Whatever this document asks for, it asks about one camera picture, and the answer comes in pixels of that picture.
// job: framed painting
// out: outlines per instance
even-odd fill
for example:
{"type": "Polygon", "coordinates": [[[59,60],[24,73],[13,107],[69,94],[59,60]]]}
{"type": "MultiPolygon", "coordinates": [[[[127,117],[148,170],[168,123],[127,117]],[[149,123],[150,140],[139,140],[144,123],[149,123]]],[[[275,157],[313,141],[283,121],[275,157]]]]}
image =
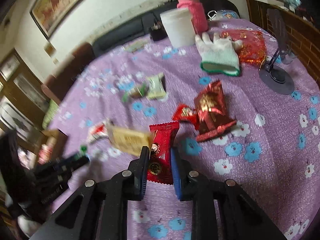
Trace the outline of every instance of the framed painting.
{"type": "Polygon", "coordinates": [[[48,39],[59,24],[81,0],[36,0],[30,14],[48,39]]]}

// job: metal screw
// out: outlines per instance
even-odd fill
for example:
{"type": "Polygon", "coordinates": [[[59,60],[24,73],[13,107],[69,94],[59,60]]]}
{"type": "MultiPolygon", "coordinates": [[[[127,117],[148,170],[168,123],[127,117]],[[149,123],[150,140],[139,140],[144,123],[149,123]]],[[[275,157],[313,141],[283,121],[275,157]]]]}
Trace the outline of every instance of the metal screw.
{"type": "Polygon", "coordinates": [[[87,180],[87,181],[84,183],[84,185],[85,185],[86,187],[91,187],[91,186],[94,185],[94,181],[93,181],[92,179],[89,179],[89,180],[87,180]]]}
{"type": "Polygon", "coordinates": [[[226,181],[226,184],[227,184],[228,186],[230,186],[230,187],[233,187],[233,186],[236,185],[236,182],[235,182],[233,179],[228,179],[228,180],[226,181]]]}
{"type": "Polygon", "coordinates": [[[190,171],[189,172],[190,177],[198,177],[199,176],[199,172],[197,171],[190,171]]]}
{"type": "Polygon", "coordinates": [[[128,170],[122,171],[122,176],[124,176],[124,177],[129,177],[129,176],[131,176],[131,174],[132,174],[131,171],[128,171],[128,170]]]}

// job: red foil bag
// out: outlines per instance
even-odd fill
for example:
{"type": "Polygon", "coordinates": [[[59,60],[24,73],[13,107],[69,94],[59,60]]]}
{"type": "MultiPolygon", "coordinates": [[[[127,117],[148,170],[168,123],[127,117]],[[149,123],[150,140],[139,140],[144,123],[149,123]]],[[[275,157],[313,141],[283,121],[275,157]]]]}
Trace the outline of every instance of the red foil bag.
{"type": "Polygon", "coordinates": [[[176,112],[172,116],[172,120],[174,121],[186,121],[191,122],[196,130],[199,130],[199,118],[195,109],[191,109],[191,107],[180,104],[176,112]]]}
{"type": "Polygon", "coordinates": [[[262,32],[249,30],[228,30],[221,37],[230,36],[233,41],[242,40],[244,47],[238,51],[239,62],[259,66],[266,57],[266,45],[262,32]]]}
{"type": "Polygon", "coordinates": [[[155,133],[155,137],[150,152],[147,179],[172,185],[170,148],[179,130],[179,122],[153,124],[149,127],[150,131],[155,133]]]}
{"type": "Polygon", "coordinates": [[[199,93],[195,106],[200,121],[197,142],[217,137],[236,124],[236,120],[228,117],[220,80],[210,83],[199,93]]]}

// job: white work glove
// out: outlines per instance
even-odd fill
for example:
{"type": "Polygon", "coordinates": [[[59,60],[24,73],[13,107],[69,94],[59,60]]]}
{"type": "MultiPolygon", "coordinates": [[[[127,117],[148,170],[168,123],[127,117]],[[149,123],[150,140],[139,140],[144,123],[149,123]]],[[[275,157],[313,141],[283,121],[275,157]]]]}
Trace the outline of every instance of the white work glove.
{"type": "Polygon", "coordinates": [[[200,67],[208,73],[223,73],[228,76],[240,74],[239,58],[235,50],[243,47],[241,40],[232,41],[231,37],[220,38],[219,33],[214,33],[213,42],[208,33],[202,33],[202,39],[196,35],[196,47],[202,62],[200,67]]]}

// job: white plastic container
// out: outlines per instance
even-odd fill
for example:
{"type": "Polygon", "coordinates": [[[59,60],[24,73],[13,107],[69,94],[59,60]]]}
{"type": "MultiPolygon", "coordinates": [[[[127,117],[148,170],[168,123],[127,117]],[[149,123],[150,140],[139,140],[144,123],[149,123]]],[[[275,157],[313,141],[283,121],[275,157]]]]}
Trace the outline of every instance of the white plastic container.
{"type": "Polygon", "coordinates": [[[195,44],[195,30],[188,8],[177,8],[160,14],[162,24],[173,47],[191,46],[195,44]]]}

